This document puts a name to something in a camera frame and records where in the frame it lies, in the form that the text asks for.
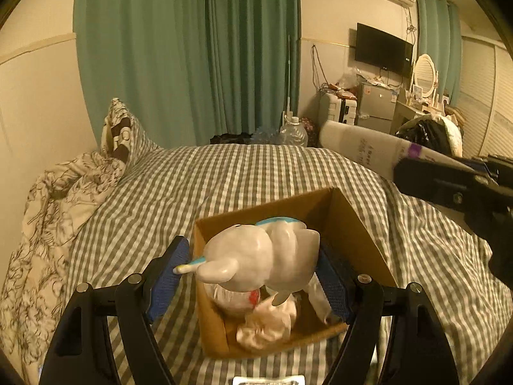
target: open cardboard box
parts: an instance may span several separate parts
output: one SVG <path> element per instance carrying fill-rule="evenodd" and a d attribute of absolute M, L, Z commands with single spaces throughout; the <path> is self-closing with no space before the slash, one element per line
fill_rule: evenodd
<path fill-rule="evenodd" d="M 369 274 L 382 285 L 396 287 L 383 256 L 358 218 L 351 204 L 338 188 L 325 188 L 256 207 L 199 219 L 194 225 L 193 257 L 203 254 L 205 244 L 234 224 L 254 224 L 270 217 L 292 217 L 321 234 L 335 253 L 345 258 L 359 273 Z M 339 323 L 326 326 L 317 318 L 307 295 L 288 341 L 277 343 L 262 352 L 249 352 L 235 339 L 237 327 L 244 319 L 224 315 L 206 295 L 203 283 L 196 281 L 197 313 L 201 344 L 208 357 L 239 359 L 281 352 L 293 347 L 333 337 L 345 330 Z"/>

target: black tv screen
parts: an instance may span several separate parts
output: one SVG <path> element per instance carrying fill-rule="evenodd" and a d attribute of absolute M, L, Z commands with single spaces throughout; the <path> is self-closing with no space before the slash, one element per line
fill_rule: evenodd
<path fill-rule="evenodd" d="M 358 23 L 355 60 L 410 77 L 414 46 L 394 35 Z"/>

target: curtain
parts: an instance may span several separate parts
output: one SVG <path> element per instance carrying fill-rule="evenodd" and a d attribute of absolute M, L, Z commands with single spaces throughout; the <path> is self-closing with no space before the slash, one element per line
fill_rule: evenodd
<path fill-rule="evenodd" d="M 75 0 L 80 80 L 97 139 L 119 97 L 163 147 L 279 125 L 299 0 Z"/>
<path fill-rule="evenodd" d="M 461 70 L 461 28 L 458 8 L 447 0 L 417 0 L 419 56 L 427 53 L 439 73 L 438 93 L 446 91 L 457 104 Z"/>

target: bed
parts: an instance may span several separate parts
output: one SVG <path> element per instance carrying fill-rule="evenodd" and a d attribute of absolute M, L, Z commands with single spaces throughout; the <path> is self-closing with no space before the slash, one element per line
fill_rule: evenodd
<path fill-rule="evenodd" d="M 165 150 L 115 99 L 101 151 L 60 166 L 67 178 L 47 172 L 29 194 L 24 240 L 11 258 L 0 302 L 0 346 L 27 383 L 38 382 L 55 325 L 80 282 L 117 284 L 160 256 L 175 235 L 193 244 L 197 218 L 323 187 L 342 190 L 400 287 L 411 281 L 425 286 L 462 384 L 484 364 L 513 312 L 509 290 L 488 271 L 486 242 L 329 150 L 271 145 Z M 180 384 L 290 374 L 322 383 L 340 346 L 334 337 L 265 358 L 211 360 L 201 351 L 194 303 L 193 278 L 183 276 L 165 316 L 152 326 Z M 389 328 L 384 319 L 378 365 Z M 110 334 L 121 382 L 133 383 L 116 319 L 110 320 Z"/>

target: white toy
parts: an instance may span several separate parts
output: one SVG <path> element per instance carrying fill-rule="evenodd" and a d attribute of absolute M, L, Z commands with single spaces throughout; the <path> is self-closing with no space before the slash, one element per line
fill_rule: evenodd
<path fill-rule="evenodd" d="M 255 225 L 235 225 L 205 245 L 204 256 L 175 273 L 196 272 L 205 283 L 234 292 L 262 286 L 278 292 L 273 305 L 307 287 L 315 272 L 320 236 L 293 218 L 276 217 Z"/>

